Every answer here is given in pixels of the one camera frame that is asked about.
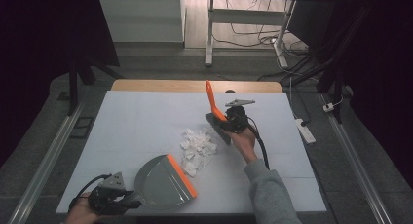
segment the metal frame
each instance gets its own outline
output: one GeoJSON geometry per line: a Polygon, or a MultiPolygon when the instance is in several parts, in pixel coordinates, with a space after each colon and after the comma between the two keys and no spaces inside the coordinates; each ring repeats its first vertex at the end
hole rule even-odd
{"type": "Polygon", "coordinates": [[[274,43],[277,59],[281,68],[287,68],[288,64],[282,51],[282,38],[288,26],[295,1],[292,1],[286,12],[247,11],[233,9],[214,9],[213,0],[208,1],[208,28],[206,38],[206,66],[212,66],[213,38],[212,29],[214,23],[238,23],[238,24],[262,24],[281,26],[278,39],[274,43]]]}
{"type": "MultiPolygon", "coordinates": [[[[321,104],[327,103],[321,93],[319,93],[319,101],[321,102],[321,104]]],[[[392,224],[393,221],[390,218],[389,212],[383,204],[383,201],[380,198],[376,187],[370,180],[370,177],[368,176],[367,171],[365,170],[361,162],[361,159],[358,157],[358,153],[353,143],[350,141],[350,138],[348,137],[343,125],[340,124],[332,114],[328,114],[328,120],[330,121],[330,124],[340,141],[344,154],[346,155],[347,160],[349,161],[349,164],[352,167],[353,172],[355,173],[358,184],[360,185],[361,190],[364,192],[364,195],[366,196],[366,199],[370,204],[371,210],[373,211],[377,222],[379,224],[392,224]]]]}
{"type": "Polygon", "coordinates": [[[49,178],[50,173],[52,172],[52,169],[56,164],[57,158],[60,155],[60,152],[63,149],[63,146],[66,143],[67,138],[69,137],[69,134],[73,129],[73,126],[76,124],[76,121],[85,106],[85,100],[89,97],[90,89],[91,88],[89,87],[85,88],[85,93],[83,94],[79,105],[74,110],[73,115],[66,116],[66,118],[64,119],[60,129],[55,136],[55,139],[53,140],[48,152],[43,158],[42,163],[37,168],[18,205],[13,211],[13,214],[8,221],[9,224],[26,222],[31,210],[33,209],[37,199],[40,196],[40,193],[42,192],[46,184],[46,181],[49,178]]]}

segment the metal rail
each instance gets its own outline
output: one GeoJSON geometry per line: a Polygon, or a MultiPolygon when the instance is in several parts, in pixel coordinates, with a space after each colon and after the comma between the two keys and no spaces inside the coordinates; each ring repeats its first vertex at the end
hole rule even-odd
{"type": "Polygon", "coordinates": [[[24,194],[22,195],[18,205],[15,208],[11,218],[9,219],[9,224],[25,223],[31,210],[33,209],[46,181],[49,178],[52,169],[54,168],[57,158],[63,149],[66,140],[73,129],[80,113],[85,106],[85,100],[88,98],[90,93],[90,88],[85,87],[83,97],[73,112],[71,116],[66,116],[63,123],[58,130],[55,139],[53,140],[48,152],[42,160],[42,163],[37,168],[36,173],[31,179],[29,185],[27,186],[24,194]]]}
{"type": "MultiPolygon", "coordinates": [[[[319,94],[319,100],[322,104],[326,104],[326,101],[324,100],[322,94],[319,94]]],[[[357,151],[355,150],[353,143],[350,141],[350,138],[347,135],[347,132],[344,129],[343,125],[339,124],[332,114],[328,114],[328,119],[340,141],[341,146],[343,147],[343,151],[347,157],[347,160],[349,161],[355,173],[358,184],[360,185],[361,190],[364,192],[377,222],[380,224],[392,224],[393,221],[390,218],[388,211],[386,210],[386,207],[376,190],[376,187],[371,182],[370,177],[368,176],[364,166],[362,165],[357,151]]]]}

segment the white wall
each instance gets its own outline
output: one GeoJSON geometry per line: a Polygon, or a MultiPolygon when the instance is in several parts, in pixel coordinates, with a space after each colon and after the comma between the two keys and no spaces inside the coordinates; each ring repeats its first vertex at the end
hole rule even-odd
{"type": "Polygon", "coordinates": [[[183,42],[181,0],[100,0],[114,42],[183,42]]]}

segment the black curtain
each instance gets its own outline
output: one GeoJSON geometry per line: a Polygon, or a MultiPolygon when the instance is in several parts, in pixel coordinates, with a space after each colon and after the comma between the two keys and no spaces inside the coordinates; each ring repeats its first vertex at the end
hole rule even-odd
{"type": "Polygon", "coordinates": [[[0,0],[0,28],[3,165],[74,57],[119,61],[99,0],[0,0]]]}
{"type": "Polygon", "coordinates": [[[347,50],[351,105],[413,187],[413,0],[377,0],[347,50]]]}

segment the tissue pieces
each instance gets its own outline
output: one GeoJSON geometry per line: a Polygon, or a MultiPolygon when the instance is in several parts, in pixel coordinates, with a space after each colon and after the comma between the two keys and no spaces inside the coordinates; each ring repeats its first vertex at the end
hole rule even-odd
{"type": "Polygon", "coordinates": [[[210,161],[210,155],[216,153],[216,144],[211,143],[211,136],[206,130],[194,133],[186,130],[181,142],[183,151],[182,168],[190,176],[195,177],[197,170],[203,169],[210,161]]]}

